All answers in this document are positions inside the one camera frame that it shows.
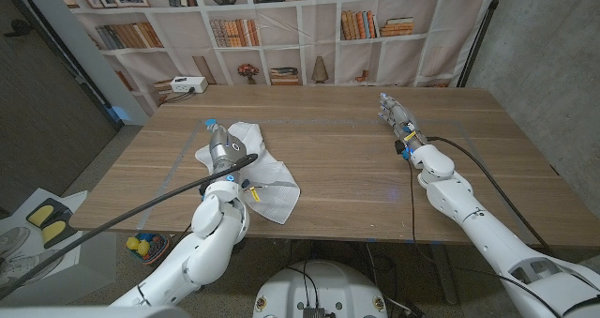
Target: bookshelf backdrop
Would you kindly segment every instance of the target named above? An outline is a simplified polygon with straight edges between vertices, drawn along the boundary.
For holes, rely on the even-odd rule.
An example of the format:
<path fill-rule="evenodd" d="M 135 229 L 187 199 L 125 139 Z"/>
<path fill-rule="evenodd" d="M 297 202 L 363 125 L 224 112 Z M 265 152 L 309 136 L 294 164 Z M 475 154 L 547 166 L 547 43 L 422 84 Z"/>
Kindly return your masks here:
<path fill-rule="evenodd" d="M 259 69 L 257 84 L 322 84 L 313 80 L 317 62 L 324 84 L 452 86 L 491 2 L 146 1 L 92 8 L 90 0 L 65 0 L 148 114 L 160 104 L 154 83 L 210 70 L 216 84 L 248 84 L 237 72 L 242 64 Z"/>

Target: yellow tag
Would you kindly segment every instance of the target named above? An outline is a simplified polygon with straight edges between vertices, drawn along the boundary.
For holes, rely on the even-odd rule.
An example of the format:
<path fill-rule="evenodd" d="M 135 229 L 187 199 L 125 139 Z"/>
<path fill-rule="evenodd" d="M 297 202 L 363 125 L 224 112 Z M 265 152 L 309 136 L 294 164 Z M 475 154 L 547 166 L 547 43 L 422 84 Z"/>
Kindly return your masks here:
<path fill-rule="evenodd" d="M 414 135 L 416 135 L 416 133 L 413 131 L 409 136 L 404 138 L 404 141 L 409 141 Z"/>
<path fill-rule="evenodd" d="M 250 192 L 252 193 L 252 196 L 254 196 L 254 201 L 256 202 L 260 202 L 261 199 L 259 198 L 259 193 L 256 192 L 256 190 L 254 189 L 254 187 L 250 188 Z"/>

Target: crumpled white towel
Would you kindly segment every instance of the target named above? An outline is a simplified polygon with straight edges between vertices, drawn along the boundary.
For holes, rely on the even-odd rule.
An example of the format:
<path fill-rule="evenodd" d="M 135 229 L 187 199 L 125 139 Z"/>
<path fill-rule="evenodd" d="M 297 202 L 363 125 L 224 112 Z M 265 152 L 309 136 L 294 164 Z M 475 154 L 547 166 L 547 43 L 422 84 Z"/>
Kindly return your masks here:
<path fill-rule="evenodd" d="M 240 171 L 240 180 L 250 181 L 260 198 L 256 202 L 251 192 L 242 193 L 244 201 L 257 213 L 273 222 L 284 224 L 300 197 L 300 188 L 283 162 L 275 160 L 266 150 L 261 128 L 257 124 L 237 122 L 229 127 L 231 135 L 245 145 L 248 154 L 258 154 L 256 161 Z M 213 173 L 213 161 L 208 145 L 196 151 L 196 159 Z"/>

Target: electrical outlet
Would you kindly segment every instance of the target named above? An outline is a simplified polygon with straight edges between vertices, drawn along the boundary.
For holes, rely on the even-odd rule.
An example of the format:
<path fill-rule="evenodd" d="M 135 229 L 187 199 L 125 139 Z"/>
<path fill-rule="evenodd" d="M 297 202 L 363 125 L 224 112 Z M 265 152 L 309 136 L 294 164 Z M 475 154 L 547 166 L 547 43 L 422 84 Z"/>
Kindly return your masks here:
<path fill-rule="evenodd" d="M 174 93 L 187 93 L 194 88 L 194 93 L 202 93 L 208 86 L 204 77 L 175 77 L 171 81 L 171 88 Z"/>

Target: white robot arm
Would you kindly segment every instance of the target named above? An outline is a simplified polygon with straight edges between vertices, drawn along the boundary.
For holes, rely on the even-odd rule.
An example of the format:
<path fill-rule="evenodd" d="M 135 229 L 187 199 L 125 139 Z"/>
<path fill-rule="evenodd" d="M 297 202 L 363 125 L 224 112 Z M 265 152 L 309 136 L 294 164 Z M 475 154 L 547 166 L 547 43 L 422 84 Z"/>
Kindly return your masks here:
<path fill-rule="evenodd" d="M 380 117 L 404 145 L 402 155 L 416 169 L 431 204 L 465 231 L 494 271 L 519 282 L 546 302 L 511 283 L 504 288 L 525 317 L 600 317 L 600 275 L 589 268 L 546 256 L 525 245 L 473 196 L 454 162 L 429 144 L 411 113 L 382 94 Z"/>
<path fill-rule="evenodd" d="M 214 173 L 222 172 L 246 154 L 246 147 L 219 124 L 209 126 Z M 203 285 L 218 280 L 229 263 L 233 246 L 249 226 L 246 205 L 239 197 L 239 171 L 212 181 L 182 239 L 165 261 L 112 306 L 176 305 Z"/>

